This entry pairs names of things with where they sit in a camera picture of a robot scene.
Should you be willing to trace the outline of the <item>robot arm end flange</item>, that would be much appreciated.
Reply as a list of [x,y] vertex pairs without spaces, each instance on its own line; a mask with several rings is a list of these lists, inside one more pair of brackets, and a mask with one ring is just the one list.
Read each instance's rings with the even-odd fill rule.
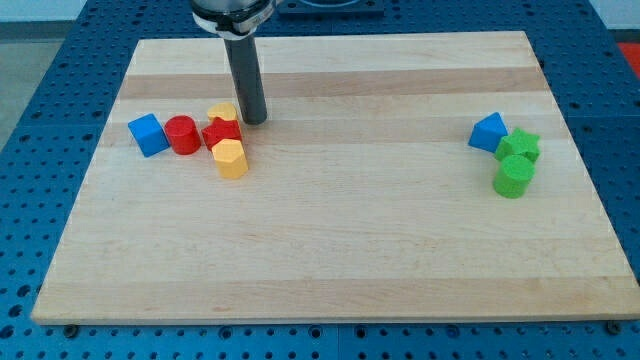
[[190,0],[195,23],[225,40],[252,35],[276,10],[277,0]]

